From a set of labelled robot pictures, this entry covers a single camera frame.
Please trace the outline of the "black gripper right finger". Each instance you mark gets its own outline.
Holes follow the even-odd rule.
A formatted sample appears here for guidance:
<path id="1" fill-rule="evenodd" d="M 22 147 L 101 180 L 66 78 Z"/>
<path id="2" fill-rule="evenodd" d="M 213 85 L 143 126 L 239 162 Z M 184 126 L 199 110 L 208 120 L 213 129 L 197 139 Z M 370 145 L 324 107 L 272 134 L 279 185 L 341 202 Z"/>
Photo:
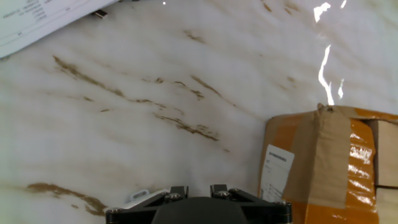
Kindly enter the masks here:
<path id="1" fill-rule="evenodd" d="M 292 223 L 290 202 L 268 202 L 237 188 L 228 189 L 226 184 L 212 185 L 210 195 L 237 205 L 237 213 L 243 215 L 248 223 Z"/>

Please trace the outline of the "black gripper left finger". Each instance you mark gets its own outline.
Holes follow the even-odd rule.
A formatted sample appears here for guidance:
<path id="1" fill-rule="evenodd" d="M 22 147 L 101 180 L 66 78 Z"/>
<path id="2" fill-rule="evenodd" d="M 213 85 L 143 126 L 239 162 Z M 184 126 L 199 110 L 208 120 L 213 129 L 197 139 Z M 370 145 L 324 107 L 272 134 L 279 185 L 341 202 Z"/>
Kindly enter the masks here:
<path id="1" fill-rule="evenodd" d="M 149 193 L 141 190 L 130 196 L 131 201 L 121 207 L 111 207 L 105 210 L 105 224 L 123 223 L 128 218 L 142 222 L 153 218 L 156 211 L 163 205 L 189 196 L 188 186 L 174 186 Z"/>

